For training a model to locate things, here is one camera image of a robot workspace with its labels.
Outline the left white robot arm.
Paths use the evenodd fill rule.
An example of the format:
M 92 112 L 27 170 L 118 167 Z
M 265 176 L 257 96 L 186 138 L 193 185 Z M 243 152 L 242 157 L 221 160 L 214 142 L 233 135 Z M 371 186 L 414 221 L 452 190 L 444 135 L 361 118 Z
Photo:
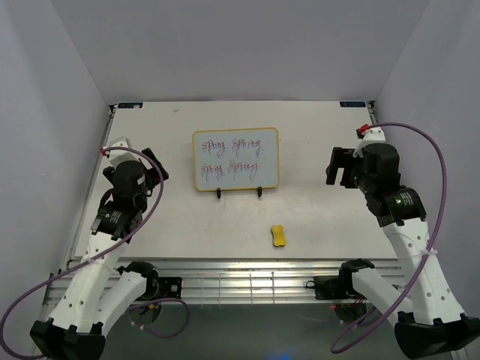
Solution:
M 50 359 L 99 359 L 108 333 L 129 305 L 139 297 L 152 299 L 159 290 L 157 278 L 139 271 L 125 271 L 114 287 L 104 287 L 133 236 L 153 215 L 159 202 L 150 203 L 149 197 L 169 174 L 150 148 L 111 145 L 101 152 L 110 162 L 103 176 L 112 187 L 100 202 L 81 263 L 69 271 L 73 278 L 67 290 L 30 331 Z

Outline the yellow framed small whiteboard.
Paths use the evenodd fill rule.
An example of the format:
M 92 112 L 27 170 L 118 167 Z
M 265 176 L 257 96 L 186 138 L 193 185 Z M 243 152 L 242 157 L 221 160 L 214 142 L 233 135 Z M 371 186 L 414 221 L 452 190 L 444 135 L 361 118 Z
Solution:
M 275 127 L 198 130 L 192 134 L 192 146 L 199 192 L 274 189 L 280 184 Z

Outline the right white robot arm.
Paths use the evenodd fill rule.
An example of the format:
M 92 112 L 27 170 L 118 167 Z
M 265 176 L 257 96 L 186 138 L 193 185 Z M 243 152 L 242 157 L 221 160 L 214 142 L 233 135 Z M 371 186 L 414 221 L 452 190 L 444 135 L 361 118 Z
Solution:
M 326 183 L 359 189 L 368 210 L 389 240 L 403 276 L 403 290 L 389 284 L 366 259 L 341 265 L 335 285 L 348 297 L 364 296 L 389 321 L 403 354 L 422 359 L 459 350 L 479 338 L 479 319 L 467 316 L 448 285 L 437 255 L 428 247 L 430 234 L 419 195 L 401 185 L 400 156 L 385 143 L 361 150 L 335 147 Z

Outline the yellow bone-shaped eraser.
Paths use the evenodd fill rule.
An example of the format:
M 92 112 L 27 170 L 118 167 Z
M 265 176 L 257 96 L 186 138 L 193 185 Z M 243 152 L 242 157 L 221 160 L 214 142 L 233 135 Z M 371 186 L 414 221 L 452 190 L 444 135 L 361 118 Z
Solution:
M 277 224 L 271 226 L 272 244 L 276 248 L 283 248 L 287 244 L 284 235 L 284 226 Z

